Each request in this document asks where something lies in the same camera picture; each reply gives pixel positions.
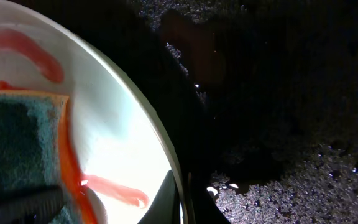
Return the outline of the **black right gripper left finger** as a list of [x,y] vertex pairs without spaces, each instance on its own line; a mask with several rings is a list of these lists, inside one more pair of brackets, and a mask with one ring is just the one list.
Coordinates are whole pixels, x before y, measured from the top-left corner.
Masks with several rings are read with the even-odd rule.
[[167,172],[150,208],[138,224],[180,224],[180,198],[171,170]]

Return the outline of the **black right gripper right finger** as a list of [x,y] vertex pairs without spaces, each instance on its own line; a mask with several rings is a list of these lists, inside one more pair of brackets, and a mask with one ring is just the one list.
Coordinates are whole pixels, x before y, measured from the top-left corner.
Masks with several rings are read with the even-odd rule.
[[188,185],[196,224],[230,224],[215,205],[207,191],[207,183],[200,175],[189,172]]

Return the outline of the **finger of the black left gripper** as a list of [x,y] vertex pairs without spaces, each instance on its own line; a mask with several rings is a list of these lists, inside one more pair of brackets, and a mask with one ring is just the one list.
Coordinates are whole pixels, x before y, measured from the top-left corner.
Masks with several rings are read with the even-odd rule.
[[66,204],[42,174],[0,175],[0,223],[50,223]]

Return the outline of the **green orange sponge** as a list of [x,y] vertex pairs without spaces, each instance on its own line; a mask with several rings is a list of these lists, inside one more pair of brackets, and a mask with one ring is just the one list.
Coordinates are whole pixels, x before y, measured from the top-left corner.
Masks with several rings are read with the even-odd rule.
[[59,185],[66,204],[50,223],[96,223],[71,146],[70,99],[36,91],[0,91],[0,175],[42,174]]

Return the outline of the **mint green plate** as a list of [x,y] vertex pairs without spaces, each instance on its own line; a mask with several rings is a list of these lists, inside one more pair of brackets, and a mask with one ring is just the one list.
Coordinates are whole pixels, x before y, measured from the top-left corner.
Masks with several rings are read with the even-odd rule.
[[0,1],[0,91],[68,96],[71,146],[98,221],[139,223],[173,172],[188,223],[181,169],[156,111],[104,51],[45,13]]

